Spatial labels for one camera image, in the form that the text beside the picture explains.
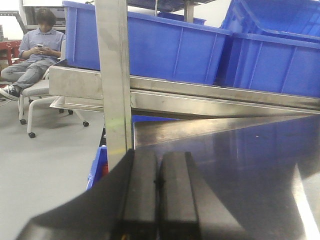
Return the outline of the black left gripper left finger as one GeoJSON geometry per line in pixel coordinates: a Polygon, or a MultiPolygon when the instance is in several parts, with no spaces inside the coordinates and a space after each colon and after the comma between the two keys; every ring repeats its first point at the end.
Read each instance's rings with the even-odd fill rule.
{"type": "Polygon", "coordinates": [[[136,150],[117,226],[120,240],[153,240],[156,237],[157,173],[155,153],[136,150]]]}

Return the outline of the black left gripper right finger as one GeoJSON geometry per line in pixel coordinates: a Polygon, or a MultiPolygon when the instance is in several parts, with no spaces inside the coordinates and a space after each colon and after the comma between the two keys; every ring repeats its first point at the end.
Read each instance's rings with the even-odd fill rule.
{"type": "Polygon", "coordinates": [[[159,231],[162,240],[197,240],[200,236],[185,152],[167,152],[160,165],[159,231]]]}

